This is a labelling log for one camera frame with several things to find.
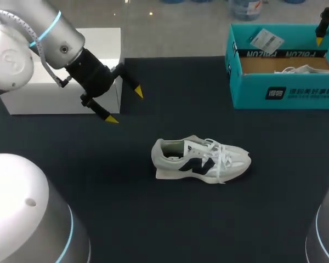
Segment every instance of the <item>shoe heel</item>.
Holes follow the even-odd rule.
[[[156,178],[157,179],[164,179],[164,180],[176,180],[176,179],[182,179],[188,177],[185,173],[182,171],[166,171],[157,169],[156,171]]]

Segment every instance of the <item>dark table surface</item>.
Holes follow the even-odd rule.
[[[10,116],[0,153],[35,162],[88,229],[92,263],[305,262],[309,225],[329,188],[329,111],[241,111],[224,58],[128,59],[119,125],[95,116]],[[251,153],[225,185],[155,179],[158,138],[195,134]]]

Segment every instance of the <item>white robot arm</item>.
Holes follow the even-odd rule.
[[[121,76],[143,98],[140,84],[119,64],[110,70],[89,50],[85,39],[45,0],[0,0],[0,94],[24,86],[33,74],[30,49],[40,56],[45,69],[64,87],[74,78],[85,90],[82,105],[100,118],[117,122],[97,104],[115,78]],[[59,79],[48,66],[66,68],[70,77]]]

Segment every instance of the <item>sneaker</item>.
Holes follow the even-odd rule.
[[[251,164],[247,151],[194,135],[177,141],[159,139],[151,158],[157,179],[195,177],[208,184],[223,184],[236,178]]]
[[[294,68],[287,67],[282,72],[275,71],[274,73],[325,73],[329,74],[329,70],[318,70],[316,68],[312,68],[309,65],[304,65],[302,67]]]

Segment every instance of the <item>white shoelace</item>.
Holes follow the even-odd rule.
[[[282,72],[274,71],[274,73],[295,73],[295,72],[293,72],[292,70],[295,70],[295,68],[294,68],[294,67],[287,67],[287,68],[284,69]]]
[[[217,167],[215,169],[215,175],[220,184],[224,184],[220,178],[220,169],[223,168],[227,170],[232,165],[232,160],[230,155],[226,152],[225,145],[220,144],[212,139],[205,139],[205,141],[210,142],[208,145],[208,153],[205,153],[204,156],[208,158],[217,159]]]

